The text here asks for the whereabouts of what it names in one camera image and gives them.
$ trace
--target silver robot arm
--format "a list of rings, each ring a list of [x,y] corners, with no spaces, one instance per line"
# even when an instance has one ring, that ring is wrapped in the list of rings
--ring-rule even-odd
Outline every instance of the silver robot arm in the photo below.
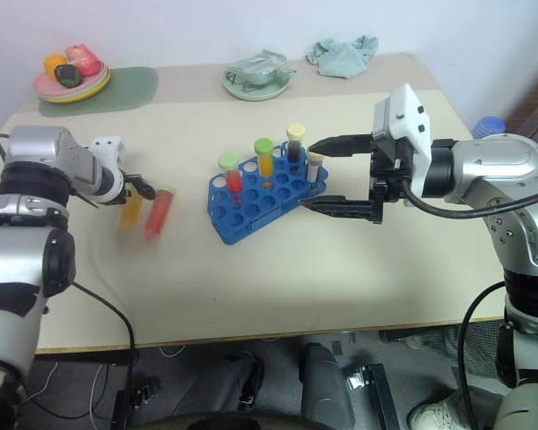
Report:
[[[481,140],[430,140],[424,107],[405,84],[375,109],[371,134],[324,139],[309,148],[333,157],[371,154],[369,200],[318,196],[301,202],[334,217],[381,223],[384,202],[444,198],[486,210],[538,194],[538,144],[499,134]],[[538,429],[538,202],[482,216],[504,268],[507,321],[499,329],[499,376],[515,388],[500,408],[496,430]]]
[[[70,195],[102,204],[126,202],[125,182],[152,199],[139,175],[119,169],[116,136],[80,146],[63,127],[17,127],[0,178],[0,428],[15,425],[49,297],[73,281]]]

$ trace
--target orange toy fruit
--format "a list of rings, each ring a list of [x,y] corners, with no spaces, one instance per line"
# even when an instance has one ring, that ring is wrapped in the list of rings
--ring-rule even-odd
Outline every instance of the orange toy fruit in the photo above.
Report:
[[[60,54],[54,54],[52,56],[47,56],[44,60],[44,70],[46,71],[46,74],[52,78],[54,81],[56,80],[56,67],[59,65],[66,65],[67,61],[65,60],[65,57]]]

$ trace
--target towel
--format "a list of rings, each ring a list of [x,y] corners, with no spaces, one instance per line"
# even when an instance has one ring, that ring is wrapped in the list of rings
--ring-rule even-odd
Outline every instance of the towel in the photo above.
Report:
[[[307,54],[307,61],[318,65],[319,74],[349,79],[367,70],[377,49],[378,39],[374,37],[361,36],[354,42],[323,39]]]

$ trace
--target white sneaker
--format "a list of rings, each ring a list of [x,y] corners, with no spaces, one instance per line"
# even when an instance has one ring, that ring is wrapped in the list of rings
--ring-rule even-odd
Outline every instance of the white sneaker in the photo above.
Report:
[[[470,430],[458,413],[458,395],[413,409],[407,421],[411,430]]]

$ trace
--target blue test tube rack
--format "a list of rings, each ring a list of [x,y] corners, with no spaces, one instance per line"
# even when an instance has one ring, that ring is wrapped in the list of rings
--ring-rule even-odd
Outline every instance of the blue test tube rack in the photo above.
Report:
[[[259,176],[257,158],[239,164],[243,193],[235,195],[225,186],[223,174],[209,181],[207,213],[226,245],[239,240],[275,221],[299,206],[299,200],[314,197],[326,189],[329,173],[319,169],[317,181],[307,182],[307,153],[301,148],[299,163],[287,160],[286,143],[273,149],[273,177]]]

